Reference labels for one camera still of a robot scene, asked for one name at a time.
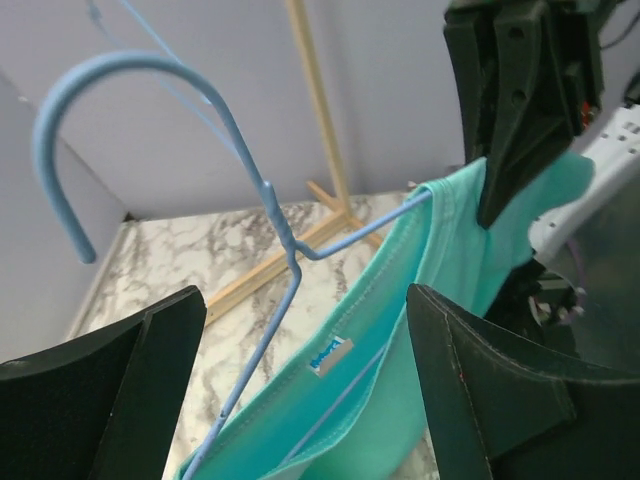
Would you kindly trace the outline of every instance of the white tag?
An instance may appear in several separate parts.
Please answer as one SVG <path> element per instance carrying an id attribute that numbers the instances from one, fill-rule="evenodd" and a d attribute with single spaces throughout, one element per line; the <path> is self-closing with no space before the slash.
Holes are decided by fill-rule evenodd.
<path id="1" fill-rule="evenodd" d="M 331 343 L 320 352 L 311 362 L 309 367 L 318 375 L 323 377 L 329 372 L 344 356 L 353 348 L 353 342 L 350 339 L 343 340 L 340 337 L 333 337 Z"/>

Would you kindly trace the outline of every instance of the gray wall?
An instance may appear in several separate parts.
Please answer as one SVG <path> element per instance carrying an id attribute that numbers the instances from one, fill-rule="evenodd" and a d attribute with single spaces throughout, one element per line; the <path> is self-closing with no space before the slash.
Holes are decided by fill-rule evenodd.
<path id="1" fill-rule="evenodd" d="M 156 49 L 119 2 L 96 1 L 128 45 Z M 309 198 L 307 179 L 329 185 L 283 0 L 130 1 L 219 88 L 281 200 Z M 461 161 L 456 88 L 442 36 L 448 3 L 307 1 L 354 193 L 404 188 L 407 180 L 438 176 Z M 637 7 L 629 0 L 609 30 L 622 30 Z M 610 106 L 640 62 L 639 35 L 606 55 Z M 67 69 L 109 49 L 81 0 L 0 2 L 0 65 L 35 104 Z M 148 74 L 92 91 L 63 134 L 138 217 L 257 204 L 233 155 Z"/>
<path id="2" fill-rule="evenodd" d="M 76 259 L 36 184 L 29 144 L 34 113 L 18 97 L 0 77 L 0 362 L 63 340 L 100 265 Z M 101 261 L 125 209 L 64 144 L 57 165 Z"/>

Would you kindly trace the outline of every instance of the teal garment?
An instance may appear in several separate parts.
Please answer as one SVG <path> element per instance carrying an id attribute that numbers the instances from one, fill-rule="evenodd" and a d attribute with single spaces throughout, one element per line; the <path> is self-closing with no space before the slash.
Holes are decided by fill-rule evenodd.
<path id="1" fill-rule="evenodd" d="M 429 189 L 433 196 L 396 221 L 315 336 L 223 429 L 197 480 L 376 480 L 398 468 L 427 427 L 407 326 L 407 287 L 430 285 L 482 316 L 509 272 L 531 258 L 532 221 L 580 197 L 593 175 L 589 159 L 563 155 L 485 231 L 476 223 L 485 165 L 479 159 L 416 189 L 413 195 Z M 312 365 L 336 337 L 353 347 L 320 377 Z M 372 359 L 353 390 L 294 450 Z M 281 463 L 292 450 L 295 455 Z"/>

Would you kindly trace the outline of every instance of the marble surface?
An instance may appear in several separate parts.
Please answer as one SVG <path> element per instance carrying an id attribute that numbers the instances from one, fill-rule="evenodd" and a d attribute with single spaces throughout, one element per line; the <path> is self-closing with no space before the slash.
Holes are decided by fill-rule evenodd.
<path id="1" fill-rule="evenodd" d="M 398 206 L 403 197 L 402 193 L 357 197 L 353 207 L 359 218 L 369 222 Z M 283 210 L 296 234 L 330 213 L 317 203 L 288 205 Z M 198 286 L 208 299 L 278 246 L 259 209 L 130 223 L 79 334 L 127 317 L 187 285 Z M 373 248 L 361 241 L 326 260 L 301 261 L 300 290 L 239 407 L 313 335 L 373 254 Z M 280 275 L 205 329 L 164 478 L 171 478 L 205 437 L 289 282 L 289 274 Z M 392 478 L 439 478 L 428 433 Z"/>

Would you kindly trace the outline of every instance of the wooden rod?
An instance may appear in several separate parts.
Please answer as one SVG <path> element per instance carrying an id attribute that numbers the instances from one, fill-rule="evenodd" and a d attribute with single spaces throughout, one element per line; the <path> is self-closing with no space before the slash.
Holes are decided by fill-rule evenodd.
<path id="1" fill-rule="evenodd" d="M 299 239 L 312 248 L 317 248 L 331 237 L 337 235 L 347 224 L 348 219 L 345 212 L 337 211 L 311 227 Z M 213 323 L 253 292 L 273 280 L 284 272 L 287 267 L 284 250 L 280 249 L 250 272 L 220 290 L 209 300 L 205 326 Z"/>
<path id="2" fill-rule="evenodd" d="M 344 165 L 338 148 L 335 130 L 329 113 L 329 104 L 325 95 L 320 65 L 316 57 L 313 38 L 309 28 L 304 0 L 287 0 L 287 11 L 291 29 L 300 51 L 300 57 L 309 84 L 313 107 L 322 133 L 322 142 L 329 162 L 329 170 L 333 181 L 336 197 L 341 204 L 341 209 L 347 216 L 351 216 L 351 204 L 349 202 L 349 189 L 344 171 Z"/>
<path id="3" fill-rule="evenodd" d="M 334 212 L 340 210 L 340 201 L 325 192 L 316 182 L 309 180 L 307 182 L 307 188 L 311 190 L 313 196 L 316 197 L 320 203 L 326 205 Z M 350 215 L 347 221 L 354 230 L 359 230 L 364 227 L 364 223 L 362 223 L 362 221 L 355 215 Z M 370 233 L 367 235 L 365 240 L 373 248 L 378 249 L 382 245 L 384 239 L 377 233 Z"/>

